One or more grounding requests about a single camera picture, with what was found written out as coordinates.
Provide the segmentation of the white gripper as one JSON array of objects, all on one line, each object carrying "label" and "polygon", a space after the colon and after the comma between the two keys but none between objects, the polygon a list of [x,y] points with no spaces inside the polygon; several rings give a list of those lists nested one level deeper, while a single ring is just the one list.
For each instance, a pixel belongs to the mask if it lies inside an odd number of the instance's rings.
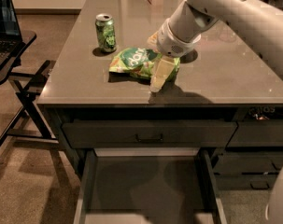
[{"label": "white gripper", "polygon": [[183,57],[193,51],[195,44],[201,39],[201,36],[197,35],[190,42],[182,41],[171,31],[169,21],[167,19],[158,32],[155,32],[147,40],[151,48],[157,47],[162,55],[166,55],[154,64],[149,87],[151,92],[159,92],[164,83],[174,77],[177,72],[175,58]]}]

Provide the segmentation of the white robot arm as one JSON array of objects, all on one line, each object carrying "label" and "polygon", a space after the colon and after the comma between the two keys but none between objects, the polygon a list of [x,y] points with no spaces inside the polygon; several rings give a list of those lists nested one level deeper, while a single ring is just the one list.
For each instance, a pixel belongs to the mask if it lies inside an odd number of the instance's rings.
[{"label": "white robot arm", "polygon": [[225,22],[283,80],[283,10],[261,0],[183,0],[149,37],[149,47],[183,57],[217,21]]}]

